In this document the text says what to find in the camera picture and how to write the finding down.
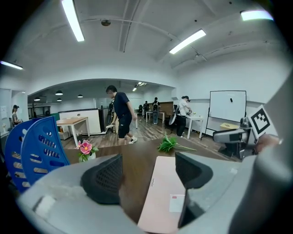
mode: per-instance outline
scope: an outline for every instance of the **black cap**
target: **black cap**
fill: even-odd
[[[182,99],[186,98],[187,101],[190,101],[189,97],[188,96],[183,96]]]

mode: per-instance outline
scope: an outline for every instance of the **dark wooden tabletop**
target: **dark wooden tabletop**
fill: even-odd
[[[122,154],[123,156],[123,181],[119,191],[121,206],[125,213],[136,223],[140,218],[142,208],[147,196],[147,191],[152,178],[152,172],[158,156],[174,157],[175,152],[189,152],[209,158],[224,158],[213,152],[198,146],[186,139],[177,138],[177,143],[196,149],[197,151],[172,149],[168,153],[159,152],[157,147],[162,139],[150,140],[143,143],[129,145],[113,146],[100,148],[96,152],[96,157],[102,157],[112,154]],[[77,149],[64,149],[70,163],[78,163]]]

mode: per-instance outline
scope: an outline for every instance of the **whiteboard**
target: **whiteboard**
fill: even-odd
[[[209,117],[235,122],[245,117],[246,91],[211,91],[210,97]]]

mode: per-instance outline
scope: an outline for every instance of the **whiteboard frame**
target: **whiteboard frame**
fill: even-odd
[[[245,112],[244,112],[244,117],[246,117],[246,106],[247,106],[247,92],[246,90],[217,90],[217,91],[210,91],[210,105],[209,105],[209,112],[208,112],[208,115],[207,115],[207,121],[206,121],[206,130],[212,130],[212,131],[216,131],[215,129],[211,129],[211,128],[208,128],[207,125],[209,123],[209,118],[216,118],[216,119],[222,119],[222,118],[217,118],[217,117],[212,117],[210,116],[210,109],[211,109],[211,92],[226,92],[226,91],[234,91],[234,92],[245,92]]]

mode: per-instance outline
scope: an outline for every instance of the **black shorts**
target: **black shorts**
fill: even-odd
[[[131,114],[125,114],[119,119],[118,137],[124,138],[129,133],[129,126],[131,124]]]

